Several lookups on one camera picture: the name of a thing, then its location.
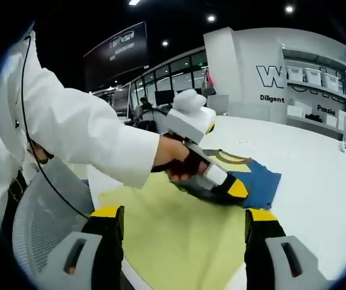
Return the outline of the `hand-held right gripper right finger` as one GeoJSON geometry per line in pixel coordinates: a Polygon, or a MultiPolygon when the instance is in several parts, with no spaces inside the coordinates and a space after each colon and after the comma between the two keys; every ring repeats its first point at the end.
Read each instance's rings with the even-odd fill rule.
{"type": "Polygon", "coordinates": [[[324,289],[317,257],[269,211],[245,211],[247,289],[324,289]]]}

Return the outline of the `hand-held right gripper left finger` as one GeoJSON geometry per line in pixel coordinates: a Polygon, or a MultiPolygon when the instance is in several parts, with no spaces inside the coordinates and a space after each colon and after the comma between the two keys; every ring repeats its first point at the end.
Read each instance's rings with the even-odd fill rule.
{"type": "Polygon", "coordinates": [[[48,255],[38,289],[120,289],[124,206],[95,210],[81,232],[72,232],[48,255]]]}

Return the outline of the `person's left hand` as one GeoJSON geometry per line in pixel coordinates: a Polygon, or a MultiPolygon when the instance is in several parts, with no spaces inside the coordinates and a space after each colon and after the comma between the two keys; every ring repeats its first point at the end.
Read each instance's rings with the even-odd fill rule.
{"type": "Polygon", "coordinates": [[[194,175],[203,175],[209,163],[183,142],[167,134],[161,135],[152,173],[167,172],[173,181],[188,180],[194,175]]]}

